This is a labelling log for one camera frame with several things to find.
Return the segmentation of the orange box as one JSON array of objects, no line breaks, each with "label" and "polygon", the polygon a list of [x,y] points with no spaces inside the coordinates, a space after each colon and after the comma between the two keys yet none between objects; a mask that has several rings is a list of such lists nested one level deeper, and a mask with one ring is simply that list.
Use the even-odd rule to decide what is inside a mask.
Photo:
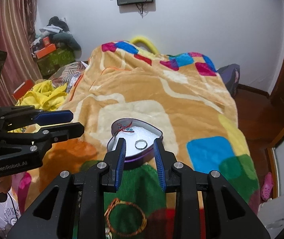
[{"label": "orange box", "polygon": [[40,59],[40,58],[42,58],[42,57],[44,57],[44,56],[50,54],[51,52],[53,52],[53,51],[55,51],[55,50],[56,50],[55,44],[49,44],[49,45],[46,46],[45,48],[43,48],[43,49],[37,51],[37,52],[35,53],[35,55],[36,55],[36,58],[37,58],[37,59]]}]

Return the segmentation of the green patterned cloth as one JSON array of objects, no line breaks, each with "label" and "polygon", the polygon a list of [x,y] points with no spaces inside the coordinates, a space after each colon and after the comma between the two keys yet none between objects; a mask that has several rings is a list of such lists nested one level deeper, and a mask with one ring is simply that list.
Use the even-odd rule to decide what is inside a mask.
[{"label": "green patterned cloth", "polygon": [[75,62],[73,50],[58,48],[37,60],[37,65],[43,77],[54,74],[59,68]]}]

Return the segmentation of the yellow cartoon blanket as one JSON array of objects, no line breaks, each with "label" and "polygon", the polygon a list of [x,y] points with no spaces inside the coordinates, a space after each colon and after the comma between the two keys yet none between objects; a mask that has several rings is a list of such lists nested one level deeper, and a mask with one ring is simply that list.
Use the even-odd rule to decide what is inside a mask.
[{"label": "yellow cartoon blanket", "polygon": [[67,84],[55,87],[51,80],[35,84],[15,106],[35,106],[37,110],[56,111],[65,101]]}]

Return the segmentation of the yellow curved headrest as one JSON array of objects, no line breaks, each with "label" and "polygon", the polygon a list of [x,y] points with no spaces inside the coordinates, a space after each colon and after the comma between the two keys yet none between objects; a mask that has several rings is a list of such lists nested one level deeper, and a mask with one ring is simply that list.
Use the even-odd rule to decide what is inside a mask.
[{"label": "yellow curved headrest", "polygon": [[151,53],[159,54],[159,50],[156,46],[146,37],[144,36],[135,36],[130,41],[132,44],[143,44]]}]

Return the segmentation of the colourful patchwork plush blanket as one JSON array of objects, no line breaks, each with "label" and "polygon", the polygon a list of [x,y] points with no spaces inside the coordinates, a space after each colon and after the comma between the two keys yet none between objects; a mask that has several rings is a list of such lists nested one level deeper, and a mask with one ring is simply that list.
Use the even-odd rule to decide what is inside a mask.
[{"label": "colourful patchwork plush blanket", "polygon": [[154,55],[129,42],[110,42],[91,54],[88,68],[61,105],[85,127],[78,139],[57,143],[40,168],[15,187],[21,215],[63,170],[87,170],[101,161],[122,118],[163,133],[165,149],[196,171],[219,171],[254,213],[259,182],[234,99],[209,57],[189,52]]}]

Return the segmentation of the grey purple bag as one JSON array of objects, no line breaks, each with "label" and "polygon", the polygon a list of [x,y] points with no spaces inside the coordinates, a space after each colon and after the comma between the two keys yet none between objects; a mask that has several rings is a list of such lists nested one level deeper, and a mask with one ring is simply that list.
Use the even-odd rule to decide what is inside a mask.
[{"label": "grey purple bag", "polygon": [[240,79],[240,66],[238,64],[227,65],[219,68],[217,72],[221,76],[228,92],[234,98]]}]

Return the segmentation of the pile of clothes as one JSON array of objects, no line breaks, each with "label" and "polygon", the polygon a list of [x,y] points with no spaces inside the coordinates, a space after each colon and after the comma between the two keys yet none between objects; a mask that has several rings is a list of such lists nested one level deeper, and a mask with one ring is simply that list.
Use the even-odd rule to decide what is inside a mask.
[{"label": "pile of clothes", "polygon": [[57,16],[52,17],[49,24],[40,29],[40,36],[30,44],[33,57],[36,58],[35,53],[49,44],[55,44],[56,49],[69,48],[73,51],[81,51],[81,46],[70,33],[66,22],[60,20]]}]

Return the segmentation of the purple heart-shaped tin box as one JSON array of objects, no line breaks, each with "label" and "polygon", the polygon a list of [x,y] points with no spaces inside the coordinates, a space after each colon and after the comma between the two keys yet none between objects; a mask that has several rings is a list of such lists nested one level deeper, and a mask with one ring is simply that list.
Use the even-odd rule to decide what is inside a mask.
[{"label": "purple heart-shaped tin box", "polygon": [[[117,123],[128,125],[132,123],[134,133],[119,132]],[[133,169],[141,166],[142,164],[150,161],[154,157],[153,143],[157,138],[162,139],[163,133],[155,126],[133,118],[122,118],[116,120],[111,125],[112,138],[107,144],[107,151],[113,151],[120,138],[126,141],[126,157],[125,157],[125,169]]]}]

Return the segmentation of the red box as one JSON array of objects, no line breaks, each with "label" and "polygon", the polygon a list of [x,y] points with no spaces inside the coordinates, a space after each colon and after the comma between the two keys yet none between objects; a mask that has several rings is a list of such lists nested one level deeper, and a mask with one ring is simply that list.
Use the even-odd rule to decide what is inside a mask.
[{"label": "red box", "polygon": [[13,92],[13,98],[15,100],[19,100],[21,97],[23,97],[32,87],[34,86],[34,81],[31,79],[28,79],[24,81],[18,88],[15,89]]}]

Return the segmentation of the pink croc shoe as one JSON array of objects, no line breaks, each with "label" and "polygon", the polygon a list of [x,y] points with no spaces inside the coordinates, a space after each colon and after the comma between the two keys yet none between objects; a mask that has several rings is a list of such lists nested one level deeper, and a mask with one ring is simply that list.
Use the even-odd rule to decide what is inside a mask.
[{"label": "pink croc shoe", "polygon": [[261,190],[260,190],[261,199],[263,201],[267,201],[268,199],[271,198],[272,189],[273,189],[272,173],[268,172],[265,175],[264,183],[263,183]]}]

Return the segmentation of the striped patterned bedding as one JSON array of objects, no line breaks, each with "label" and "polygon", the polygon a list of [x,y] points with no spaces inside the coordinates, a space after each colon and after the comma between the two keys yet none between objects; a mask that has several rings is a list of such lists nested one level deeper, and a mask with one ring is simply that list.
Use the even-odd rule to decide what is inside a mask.
[{"label": "striped patterned bedding", "polygon": [[86,68],[88,68],[86,62],[73,62],[59,68],[49,80],[52,81],[53,87],[59,87],[66,84],[66,92],[69,93]]}]

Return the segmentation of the striped brown curtain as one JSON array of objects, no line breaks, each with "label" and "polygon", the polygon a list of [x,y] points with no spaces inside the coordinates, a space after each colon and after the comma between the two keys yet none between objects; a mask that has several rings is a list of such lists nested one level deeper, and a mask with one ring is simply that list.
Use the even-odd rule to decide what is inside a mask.
[{"label": "striped brown curtain", "polygon": [[35,40],[37,0],[0,0],[0,50],[7,53],[1,71],[0,106],[12,106],[14,90],[24,81],[42,75],[30,44]]}]

